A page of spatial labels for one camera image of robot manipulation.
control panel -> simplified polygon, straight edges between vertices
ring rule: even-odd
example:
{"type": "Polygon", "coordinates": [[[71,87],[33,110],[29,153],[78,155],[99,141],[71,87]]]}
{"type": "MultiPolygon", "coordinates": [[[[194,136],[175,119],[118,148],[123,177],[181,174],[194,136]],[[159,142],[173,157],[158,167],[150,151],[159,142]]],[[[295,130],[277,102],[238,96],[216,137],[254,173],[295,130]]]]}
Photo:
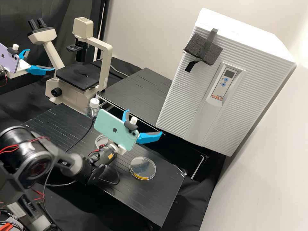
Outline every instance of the control panel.
{"type": "Polygon", "coordinates": [[[222,101],[232,81],[237,75],[237,70],[226,67],[223,71],[215,89],[213,90],[211,97],[222,101]]]}

black platform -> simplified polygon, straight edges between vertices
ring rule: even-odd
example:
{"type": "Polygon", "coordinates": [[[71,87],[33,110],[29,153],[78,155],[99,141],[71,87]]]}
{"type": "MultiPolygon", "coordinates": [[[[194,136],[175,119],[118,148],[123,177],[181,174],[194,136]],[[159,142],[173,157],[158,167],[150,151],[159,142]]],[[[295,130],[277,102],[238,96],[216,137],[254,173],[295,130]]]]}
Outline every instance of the black platform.
{"type": "MultiPolygon", "coordinates": [[[[60,104],[24,125],[50,137],[54,144],[66,150],[82,137],[90,123],[89,118],[60,104]]],[[[70,152],[88,155],[95,149],[95,139],[98,135],[99,133],[92,128],[70,152]]],[[[155,152],[137,144],[132,151],[126,152],[123,156],[119,155],[111,165],[118,170],[120,183],[115,186],[97,186],[161,227],[184,180],[181,170],[160,158],[155,152]],[[129,163],[136,156],[146,156],[153,160],[157,168],[153,179],[142,181],[131,175],[129,163]]]]}
{"type": "Polygon", "coordinates": [[[103,100],[155,126],[172,81],[148,68],[99,92],[103,100]]]}
{"type": "Polygon", "coordinates": [[[88,64],[71,64],[57,70],[56,76],[85,91],[91,87],[95,87],[99,82],[100,68],[92,63],[88,64]]]}

petri dish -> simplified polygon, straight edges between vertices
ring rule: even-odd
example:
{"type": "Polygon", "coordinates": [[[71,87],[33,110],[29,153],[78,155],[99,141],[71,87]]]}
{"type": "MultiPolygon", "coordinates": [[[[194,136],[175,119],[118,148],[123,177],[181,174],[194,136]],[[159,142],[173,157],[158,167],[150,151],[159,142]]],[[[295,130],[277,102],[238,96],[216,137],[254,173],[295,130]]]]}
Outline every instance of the petri dish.
{"type": "Polygon", "coordinates": [[[135,157],[129,165],[129,170],[139,180],[150,180],[155,176],[156,166],[147,157],[135,157]]]}
{"type": "Polygon", "coordinates": [[[108,143],[108,138],[105,137],[103,134],[100,134],[95,140],[96,148],[99,148],[100,145],[107,144],[107,143],[108,143]]]}

white bottle cap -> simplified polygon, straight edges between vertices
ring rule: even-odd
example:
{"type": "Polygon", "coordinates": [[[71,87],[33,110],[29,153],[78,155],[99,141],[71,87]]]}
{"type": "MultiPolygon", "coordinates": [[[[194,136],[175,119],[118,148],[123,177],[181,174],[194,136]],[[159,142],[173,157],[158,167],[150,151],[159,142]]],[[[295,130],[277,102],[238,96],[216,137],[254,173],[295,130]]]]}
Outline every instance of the white bottle cap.
{"type": "Polygon", "coordinates": [[[19,46],[17,44],[13,44],[13,50],[18,51],[19,46]]]}
{"type": "Polygon", "coordinates": [[[90,106],[91,108],[98,108],[98,107],[99,107],[99,99],[97,99],[97,98],[92,98],[92,99],[90,99],[90,104],[89,104],[89,106],[90,106]]]}
{"type": "Polygon", "coordinates": [[[137,121],[138,121],[138,118],[137,117],[135,117],[135,116],[133,116],[132,118],[131,118],[131,124],[133,124],[133,125],[135,125],[136,123],[137,123],[137,121]]]}

mint green iphone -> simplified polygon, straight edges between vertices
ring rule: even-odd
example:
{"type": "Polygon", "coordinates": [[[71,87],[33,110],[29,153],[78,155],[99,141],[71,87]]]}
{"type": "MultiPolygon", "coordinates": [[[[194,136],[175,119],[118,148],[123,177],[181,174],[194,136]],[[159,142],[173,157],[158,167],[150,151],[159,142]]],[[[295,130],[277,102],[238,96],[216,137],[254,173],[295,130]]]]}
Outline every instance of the mint green iphone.
{"type": "Polygon", "coordinates": [[[137,129],[129,132],[122,120],[104,109],[99,110],[94,128],[114,143],[121,145],[127,151],[132,150],[139,136],[137,129]]]}

